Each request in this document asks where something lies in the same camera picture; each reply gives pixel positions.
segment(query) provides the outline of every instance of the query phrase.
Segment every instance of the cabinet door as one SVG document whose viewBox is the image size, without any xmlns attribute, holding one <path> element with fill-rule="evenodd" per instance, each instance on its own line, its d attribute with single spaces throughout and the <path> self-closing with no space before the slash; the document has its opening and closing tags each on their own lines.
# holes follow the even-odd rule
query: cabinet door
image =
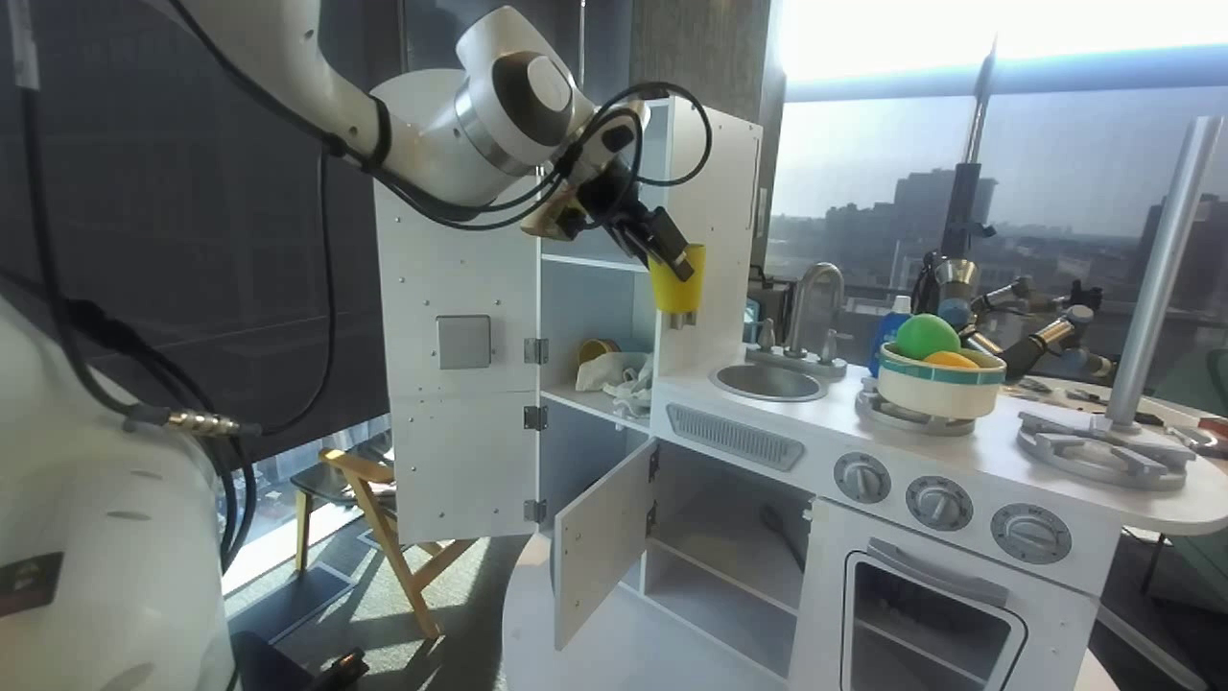
<svg viewBox="0 0 1228 691">
<path fill-rule="evenodd" d="M 551 530 L 556 647 L 618 588 L 647 545 L 655 445 L 643 441 L 612 472 L 568 504 Z"/>
<path fill-rule="evenodd" d="M 422 103 L 449 103 L 451 87 L 449 73 L 426 73 L 378 95 L 422 123 Z M 398 539 L 529 533 L 537 242 L 514 228 L 436 228 L 378 185 L 376 233 Z"/>
</svg>

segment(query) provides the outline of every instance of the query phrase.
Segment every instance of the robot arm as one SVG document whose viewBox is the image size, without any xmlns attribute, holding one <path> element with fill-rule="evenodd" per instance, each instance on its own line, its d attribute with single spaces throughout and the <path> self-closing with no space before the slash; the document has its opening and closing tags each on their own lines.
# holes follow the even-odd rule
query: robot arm
<svg viewBox="0 0 1228 691">
<path fill-rule="evenodd" d="M 596 106 L 556 48 L 514 9 L 470 24 L 456 59 L 464 87 L 408 123 L 348 84 L 318 48 L 323 0 L 169 0 L 180 24 L 276 110 L 323 135 L 426 217 L 459 228 L 514 182 L 546 174 L 537 233 L 602 221 L 634 256 L 689 276 L 685 239 L 638 203 L 618 148 L 627 118 Z"/>
</svg>

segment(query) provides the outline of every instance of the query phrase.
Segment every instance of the sticker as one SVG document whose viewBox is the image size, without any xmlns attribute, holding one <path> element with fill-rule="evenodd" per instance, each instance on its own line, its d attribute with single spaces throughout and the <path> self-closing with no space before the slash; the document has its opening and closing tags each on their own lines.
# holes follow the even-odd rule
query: sticker
<svg viewBox="0 0 1228 691">
<path fill-rule="evenodd" d="M 0 618 L 53 603 L 64 551 L 41 551 L 0 567 Z"/>
</svg>

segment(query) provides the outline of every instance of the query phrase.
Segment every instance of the oven window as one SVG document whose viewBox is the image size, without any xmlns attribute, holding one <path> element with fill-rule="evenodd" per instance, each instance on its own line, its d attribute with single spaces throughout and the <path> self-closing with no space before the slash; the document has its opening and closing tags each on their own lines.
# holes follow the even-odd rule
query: oven window
<svg viewBox="0 0 1228 691">
<path fill-rule="evenodd" d="M 1005 618 L 870 562 L 850 565 L 849 642 L 850 691 L 980 691 L 1017 655 Z"/>
</svg>

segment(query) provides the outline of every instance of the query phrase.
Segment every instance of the stove knob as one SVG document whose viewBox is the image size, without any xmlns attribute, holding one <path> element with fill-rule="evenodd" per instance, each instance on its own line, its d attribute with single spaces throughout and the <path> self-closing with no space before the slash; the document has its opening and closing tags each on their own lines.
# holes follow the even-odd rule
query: stove knob
<svg viewBox="0 0 1228 691">
<path fill-rule="evenodd" d="M 1069 551 L 1067 521 L 1029 504 L 1010 504 L 994 516 L 994 542 L 1029 565 L 1056 565 Z"/>
<path fill-rule="evenodd" d="M 882 504 L 890 495 L 890 472 L 875 455 L 849 452 L 836 462 L 836 489 L 850 504 Z"/>
<path fill-rule="evenodd" d="M 910 489 L 910 512 L 934 530 L 964 530 L 971 521 L 965 490 L 939 476 L 922 476 Z"/>
</svg>

